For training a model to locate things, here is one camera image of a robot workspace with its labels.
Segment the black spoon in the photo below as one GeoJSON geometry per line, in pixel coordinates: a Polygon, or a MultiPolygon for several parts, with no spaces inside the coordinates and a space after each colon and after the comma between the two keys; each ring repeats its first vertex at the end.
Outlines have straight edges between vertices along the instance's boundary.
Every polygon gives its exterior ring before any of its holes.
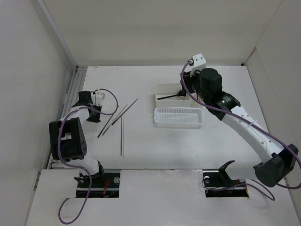
{"type": "Polygon", "coordinates": [[[157,98],[157,100],[168,99],[168,98],[179,97],[179,96],[186,96],[186,92],[183,90],[180,90],[177,94],[169,95],[169,96],[165,96],[165,97],[159,97],[159,98],[157,98]]]}

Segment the black chopstick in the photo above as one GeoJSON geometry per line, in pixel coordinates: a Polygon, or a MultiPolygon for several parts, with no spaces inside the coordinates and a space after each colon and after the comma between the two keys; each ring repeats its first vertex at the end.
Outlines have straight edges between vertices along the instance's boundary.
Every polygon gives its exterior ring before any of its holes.
{"type": "MultiPolygon", "coordinates": [[[[117,120],[116,120],[114,123],[116,123],[116,122],[119,120],[119,118],[121,118],[122,115],[123,115],[127,110],[129,110],[129,108],[132,107],[133,104],[134,104],[137,100],[138,100],[138,98],[137,98],[133,103],[131,103],[129,106],[127,106],[127,107],[125,108],[125,111],[117,118],[117,120]]],[[[105,131],[105,129],[108,128],[108,126],[109,126],[108,123],[109,123],[109,122],[110,122],[110,120],[105,124],[104,128],[103,128],[103,129],[101,130],[101,132],[98,134],[97,138],[99,138],[99,137],[102,135],[102,133],[105,131]]]]}

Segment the silver metal chopstick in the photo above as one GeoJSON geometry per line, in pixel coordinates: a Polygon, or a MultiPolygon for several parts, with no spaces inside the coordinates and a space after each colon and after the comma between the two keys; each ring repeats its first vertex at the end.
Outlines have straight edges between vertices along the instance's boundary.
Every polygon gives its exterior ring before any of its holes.
{"type": "Polygon", "coordinates": [[[123,156],[124,156],[124,147],[123,147],[123,145],[124,145],[124,142],[123,142],[123,137],[124,137],[124,130],[123,130],[123,126],[124,125],[124,123],[123,123],[123,118],[121,117],[120,118],[120,133],[121,133],[121,135],[120,135],[120,156],[123,158],[123,156]]]}

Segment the beige spoon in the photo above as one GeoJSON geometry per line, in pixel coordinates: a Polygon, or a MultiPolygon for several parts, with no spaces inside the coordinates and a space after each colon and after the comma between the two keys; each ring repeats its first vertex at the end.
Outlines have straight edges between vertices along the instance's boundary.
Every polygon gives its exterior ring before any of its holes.
{"type": "Polygon", "coordinates": [[[179,96],[179,97],[175,97],[174,100],[187,100],[187,98],[185,96],[179,96]]]}

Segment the grey chopstick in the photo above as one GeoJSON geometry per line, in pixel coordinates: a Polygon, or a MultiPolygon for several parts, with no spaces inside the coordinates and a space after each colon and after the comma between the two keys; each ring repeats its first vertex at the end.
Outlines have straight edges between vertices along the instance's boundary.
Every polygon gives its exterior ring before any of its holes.
{"type": "Polygon", "coordinates": [[[125,111],[125,108],[127,107],[128,104],[126,104],[122,110],[118,113],[118,115],[115,117],[115,119],[110,123],[108,128],[105,129],[105,131],[102,133],[102,136],[108,131],[108,129],[113,125],[113,123],[117,120],[117,118],[125,111]]]}

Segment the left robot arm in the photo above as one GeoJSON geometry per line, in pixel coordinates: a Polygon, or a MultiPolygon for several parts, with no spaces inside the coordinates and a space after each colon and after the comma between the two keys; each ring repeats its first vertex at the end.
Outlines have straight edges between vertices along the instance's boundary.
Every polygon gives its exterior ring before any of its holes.
{"type": "Polygon", "coordinates": [[[84,122],[100,122],[102,101],[105,97],[101,92],[81,91],[79,100],[71,107],[71,114],[66,120],[61,133],[60,151],[58,153],[59,129],[63,118],[49,123],[49,136],[52,157],[63,159],[68,165],[80,166],[90,172],[89,181],[99,187],[105,182],[103,166],[92,159],[87,152],[87,143],[82,125],[84,122]]]}

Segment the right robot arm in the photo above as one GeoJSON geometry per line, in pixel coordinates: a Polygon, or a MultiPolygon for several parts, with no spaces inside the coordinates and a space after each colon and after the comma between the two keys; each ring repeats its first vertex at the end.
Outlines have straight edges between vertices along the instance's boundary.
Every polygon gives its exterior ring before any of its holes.
{"type": "Polygon", "coordinates": [[[237,179],[257,179],[267,187],[279,186],[295,164],[300,164],[298,148],[264,130],[231,94],[222,90],[222,77],[213,68],[194,72],[181,71],[182,89],[212,115],[236,131],[256,152],[260,162],[254,165],[238,165],[233,160],[220,167],[218,180],[229,185],[237,179]]]}

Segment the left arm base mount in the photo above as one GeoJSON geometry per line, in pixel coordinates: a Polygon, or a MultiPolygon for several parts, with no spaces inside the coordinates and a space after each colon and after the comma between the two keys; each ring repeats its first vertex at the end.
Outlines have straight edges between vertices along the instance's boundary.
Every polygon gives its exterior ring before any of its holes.
{"type": "MultiPolygon", "coordinates": [[[[119,198],[121,170],[106,169],[104,173],[100,172],[92,175],[92,186],[89,198],[119,198]]],[[[74,178],[77,182],[76,197],[85,198],[89,188],[89,176],[83,175],[74,178]]]]}

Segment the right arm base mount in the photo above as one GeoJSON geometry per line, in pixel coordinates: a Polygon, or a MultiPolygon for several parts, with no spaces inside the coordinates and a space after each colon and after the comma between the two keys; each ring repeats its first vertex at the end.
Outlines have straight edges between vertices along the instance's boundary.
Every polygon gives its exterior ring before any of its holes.
{"type": "Polygon", "coordinates": [[[202,187],[205,189],[206,198],[229,198],[245,197],[248,198],[246,181],[232,180],[226,173],[226,168],[234,160],[226,162],[218,169],[203,169],[202,187]]]}

